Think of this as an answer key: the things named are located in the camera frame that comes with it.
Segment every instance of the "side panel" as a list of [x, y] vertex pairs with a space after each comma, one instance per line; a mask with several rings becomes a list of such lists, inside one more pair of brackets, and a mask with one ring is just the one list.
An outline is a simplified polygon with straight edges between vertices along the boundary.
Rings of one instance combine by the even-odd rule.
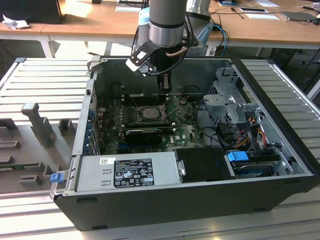
[[80, 231], [112, 229], [270, 211], [307, 192], [316, 177], [215, 186], [61, 197], [54, 202]]

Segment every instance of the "floor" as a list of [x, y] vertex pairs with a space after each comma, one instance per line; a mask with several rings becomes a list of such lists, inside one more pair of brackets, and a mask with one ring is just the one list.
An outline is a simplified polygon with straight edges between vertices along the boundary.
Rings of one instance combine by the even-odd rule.
[[[68, 59], [89, 59], [88, 53], [95, 53], [99, 55], [111, 56], [127, 56], [131, 52], [131, 43], [117, 44], [106, 42], [89, 42], [86, 48], [82, 41], [59, 41], [53, 43], [57, 58]], [[224, 56], [240, 58], [255, 58], [257, 48], [254, 47], [228, 47]], [[281, 54], [286, 54], [288, 50], [279, 49], [277, 51]], [[306, 66], [313, 58], [317, 50], [301, 50], [295, 52], [288, 64], [282, 69], [295, 84], [303, 88], [306, 85], [306, 79], [311, 77], [318, 67], [320, 54], [312, 61], [313, 63], [305, 70]], [[263, 52], [263, 58], [269, 58], [271, 49]], [[14, 59], [17, 57], [26, 58], [44, 58], [41, 44], [38, 41], [27, 40], [3, 40], [0, 43], [0, 78], [6, 73], [7, 69], [12, 65]], [[314, 102], [320, 105], [320, 96]]]

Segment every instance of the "blue cable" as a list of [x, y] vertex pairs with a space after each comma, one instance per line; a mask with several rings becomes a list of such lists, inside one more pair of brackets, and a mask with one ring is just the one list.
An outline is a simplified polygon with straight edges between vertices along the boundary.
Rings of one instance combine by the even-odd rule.
[[224, 53], [225, 53], [225, 51], [226, 51], [226, 49], [227, 49], [227, 34], [226, 34], [226, 32], [225, 32], [221, 27], [219, 27], [218, 25], [214, 25], [214, 26], [222, 32], [223, 37], [224, 37], [224, 47], [223, 47], [223, 51], [222, 51], [222, 53], [221, 53], [221, 56], [223, 56]]

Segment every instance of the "computer case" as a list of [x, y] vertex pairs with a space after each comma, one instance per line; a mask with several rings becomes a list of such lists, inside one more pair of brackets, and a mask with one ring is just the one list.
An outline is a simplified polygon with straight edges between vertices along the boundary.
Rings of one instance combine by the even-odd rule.
[[66, 0], [9, 0], [0, 1], [0, 19], [3, 15], [28, 23], [60, 24], [65, 13]]

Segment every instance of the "motherboard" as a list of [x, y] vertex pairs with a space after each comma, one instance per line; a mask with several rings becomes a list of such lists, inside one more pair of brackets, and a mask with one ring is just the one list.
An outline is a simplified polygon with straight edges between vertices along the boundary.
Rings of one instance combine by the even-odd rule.
[[204, 147], [195, 122], [196, 103], [187, 96], [115, 99], [101, 114], [102, 148], [106, 155], [170, 152]]

